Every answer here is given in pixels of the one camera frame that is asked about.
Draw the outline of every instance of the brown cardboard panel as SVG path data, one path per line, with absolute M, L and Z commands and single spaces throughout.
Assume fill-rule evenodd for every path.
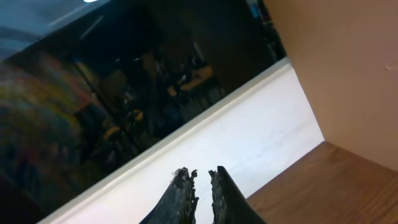
M 398 1 L 264 2 L 325 139 L 398 170 Z

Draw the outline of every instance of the desk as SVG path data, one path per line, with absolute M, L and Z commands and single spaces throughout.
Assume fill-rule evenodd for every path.
M 184 91 L 190 91 L 195 89 L 197 86 L 199 86 L 200 84 L 202 84 L 203 82 L 209 80 L 210 78 L 212 78 L 213 75 L 213 69 L 210 66 L 206 66 L 204 68 L 201 68 L 199 70 L 195 70 L 192 72 L 192 81 L 190 81 L 189 83 L 186 83 L 184 85 L 181 86 L 181 90 Z M 174 90 L 174 87 L 170 86 L 167 89 L 168 93 L 170 94 L 170 96 L 177 96 L 177 92 Z

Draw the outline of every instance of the white wall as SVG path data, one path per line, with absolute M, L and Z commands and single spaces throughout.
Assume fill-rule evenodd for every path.
M 225 166 L 248 197 L 322 141 L 285 59 L 42 223 L 138 223 L 184 166 L 198 169 L 197 223 L 211 223 L 208 170 Z

